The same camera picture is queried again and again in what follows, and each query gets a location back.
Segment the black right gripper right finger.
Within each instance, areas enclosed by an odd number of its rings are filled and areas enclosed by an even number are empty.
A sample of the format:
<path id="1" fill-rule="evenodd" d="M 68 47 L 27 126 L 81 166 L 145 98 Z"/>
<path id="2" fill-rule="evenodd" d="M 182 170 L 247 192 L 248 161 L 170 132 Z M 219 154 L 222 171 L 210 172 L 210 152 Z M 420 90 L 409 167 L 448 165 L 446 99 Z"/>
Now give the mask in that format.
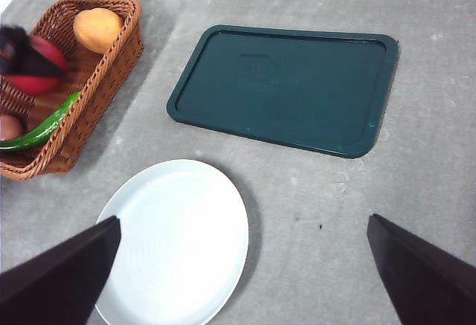
<path id="1" fill-rule="evenodd" d="M 474 324 L 475 267 L 373 214 L 367 239 L 402 324 Z"/>

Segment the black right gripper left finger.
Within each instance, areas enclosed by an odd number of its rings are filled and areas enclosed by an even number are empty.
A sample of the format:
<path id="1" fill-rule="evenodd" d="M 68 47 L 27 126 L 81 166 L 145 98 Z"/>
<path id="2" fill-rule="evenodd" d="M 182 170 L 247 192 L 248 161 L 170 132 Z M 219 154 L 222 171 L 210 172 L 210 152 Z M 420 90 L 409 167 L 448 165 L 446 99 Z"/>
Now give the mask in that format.
<path id="1" fill-rule="evenodd" d="M 120 245 L 111 216 L 1 274 L 2 324 L 86 324 Z"/>

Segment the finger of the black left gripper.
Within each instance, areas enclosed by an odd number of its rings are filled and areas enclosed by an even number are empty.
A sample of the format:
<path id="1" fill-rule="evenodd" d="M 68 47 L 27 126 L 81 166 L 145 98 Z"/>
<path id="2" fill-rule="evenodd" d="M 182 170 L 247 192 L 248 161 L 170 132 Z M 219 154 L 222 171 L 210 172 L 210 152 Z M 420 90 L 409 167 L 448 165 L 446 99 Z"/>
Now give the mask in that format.
<path id="1" fill-rule="evenodd" d="M 67 72 L 68 62 L 56 45 L 40 36 L 29 35 L 23 72 L 14 76 L 60 78 Z"/>

